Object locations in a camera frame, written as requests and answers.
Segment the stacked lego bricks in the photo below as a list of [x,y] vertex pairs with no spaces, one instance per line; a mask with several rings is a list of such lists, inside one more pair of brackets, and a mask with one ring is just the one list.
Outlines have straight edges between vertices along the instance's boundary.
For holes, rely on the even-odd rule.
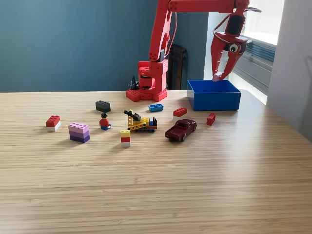
[[83,123],[72,123],[68,126],[69,138],[74,141],[86,143],[90,140],[89,126]]
[[187,109],[186,108],[179,108],[177,110],[174,111],[174,121],[178,121],[180,119],[184,119],[185,115],[187,113]]
[[105,101],[97,101],[96,102],[96,110],[107,113],[111,111],[111,104]]
[[59,116],[51,116],[45,123],[47,131],[55,132],[60,126]]
[[120,131],[120,144],[122,147],[130,147],[130,131],[122,130]]

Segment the robotic arm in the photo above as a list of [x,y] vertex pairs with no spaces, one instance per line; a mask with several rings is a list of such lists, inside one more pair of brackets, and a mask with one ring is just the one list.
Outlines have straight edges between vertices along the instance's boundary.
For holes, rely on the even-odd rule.
[[[250,0],[158,0],[149,52],[150,61],[138,63],[139,89],[127,90],[126,96],[132,101],[160,101],[167,96],[166,75],[168,60],[166,57],[169,54],[176,33],[176,12],[230,13],[230,15],[217,26],[217,28],[220,27],[227,18],[230,18],[226,32],[214,31],[214,39],[211,45],[213,80],[218,81],[224,79],[232,71],[247,47],[248,39],[240,37],[241,30],[245,23],[244,11],[259,11],[255,8],[248,8],[249,1]],[[175,13],[175,30],[170,40],[172,13]],[[229,51],[229,60],[224,72],[219,73],[218,67],[223,51]]]

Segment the lego vehicle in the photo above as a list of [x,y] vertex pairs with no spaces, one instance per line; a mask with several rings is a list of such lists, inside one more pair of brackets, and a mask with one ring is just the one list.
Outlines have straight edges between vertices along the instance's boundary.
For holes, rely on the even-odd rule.
[[190,119],[178,120],[175,125],[166,131],[166,137],[169,140],[185,141],[186,136],[195,131],[197,124]]
[[137,113],[132,113],[133,110],[126,111],[124,114],[128,116],[128,130],[140,132],[140,133],[153,133],[157,129],[157,120],[155,117],[153,119],[143,118]]

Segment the dark red toy car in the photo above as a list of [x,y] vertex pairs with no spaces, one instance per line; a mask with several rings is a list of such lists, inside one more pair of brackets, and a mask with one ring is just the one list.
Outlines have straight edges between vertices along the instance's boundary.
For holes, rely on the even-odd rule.
[[171,129],[166,131],[169,140],[185,141],[186,136],[195,131],[197,124],[190,119],[178,120]]

